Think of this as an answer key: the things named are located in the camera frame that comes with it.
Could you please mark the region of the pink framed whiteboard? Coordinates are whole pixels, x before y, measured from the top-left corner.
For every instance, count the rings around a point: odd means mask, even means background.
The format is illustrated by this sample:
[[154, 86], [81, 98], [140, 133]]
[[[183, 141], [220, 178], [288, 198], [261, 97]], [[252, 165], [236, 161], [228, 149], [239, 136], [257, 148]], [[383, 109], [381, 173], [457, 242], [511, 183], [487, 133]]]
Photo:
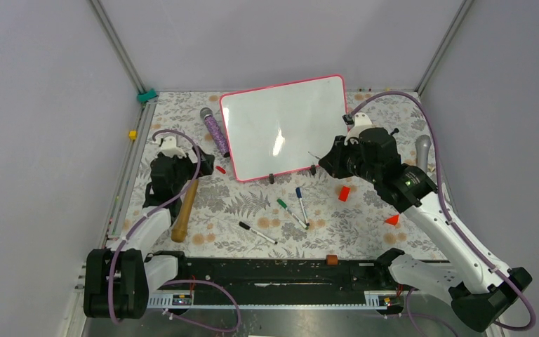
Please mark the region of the pink framed whiteboard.
[[220, 97], [234, 175], [248, 182], [308, 169], [347, 127], [339, 74], [227, 93]]

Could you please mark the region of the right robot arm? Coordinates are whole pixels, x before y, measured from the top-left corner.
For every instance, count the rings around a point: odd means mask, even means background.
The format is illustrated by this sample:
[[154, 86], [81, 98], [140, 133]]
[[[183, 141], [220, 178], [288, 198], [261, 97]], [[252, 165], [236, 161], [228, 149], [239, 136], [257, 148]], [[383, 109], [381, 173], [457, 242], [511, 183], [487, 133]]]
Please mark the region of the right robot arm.
[[533, 278], [524, 267], [510, 267], [487, 249], [451, 210], [437, 185], [417, 166], [402, 162], [394, 136], [368, 128], [356, 137], [336, 136], [319, 160], [336, 179], [358, 177], [417, 225], [445, 255], [453, 271], [420, 262], [399, 249], [377, 259], [375, 282], [417, 288], [451, 306], [467, 327], [484, 332], [522, 298]]

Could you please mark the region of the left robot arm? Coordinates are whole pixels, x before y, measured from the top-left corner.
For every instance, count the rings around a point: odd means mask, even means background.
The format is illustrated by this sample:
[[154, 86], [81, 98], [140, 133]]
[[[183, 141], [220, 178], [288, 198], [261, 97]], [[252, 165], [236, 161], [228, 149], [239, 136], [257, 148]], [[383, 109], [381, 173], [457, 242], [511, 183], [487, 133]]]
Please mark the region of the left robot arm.
[[171, 256], [150, 258], [154, 243], [178, 220], [186, 191], [213, 173], [215, 157], [193, 148], [196, 161], [178, 150], [163, 150], [150, 164], [143, 215], [113, 244], [93, 249], [86, 259], [84, 314], [113, 322], [138, 319], [151, 292], [165, 282], [174, 289], [189, 281], [188, 267]]

